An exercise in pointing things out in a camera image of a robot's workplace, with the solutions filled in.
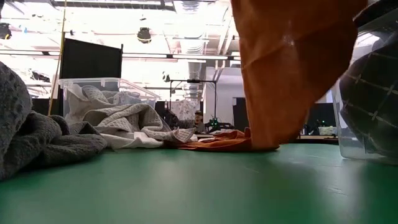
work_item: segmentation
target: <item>plastic storage container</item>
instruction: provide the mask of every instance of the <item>plastic storage container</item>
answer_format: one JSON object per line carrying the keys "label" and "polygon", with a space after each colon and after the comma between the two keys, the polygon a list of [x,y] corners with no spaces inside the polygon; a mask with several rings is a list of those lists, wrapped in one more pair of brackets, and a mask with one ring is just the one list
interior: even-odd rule
{"label": "plastic storage container", "polygon": [[63,89],[63,116],[68,123],[82,121],[89,110],[136,103],[155,108],[160,97],[120,78],[73,78],[58,82]]}
{"label": "plastic storage container", "polygon": [[359,28],[332,89],[341,155],[398,164],[398,9]]}

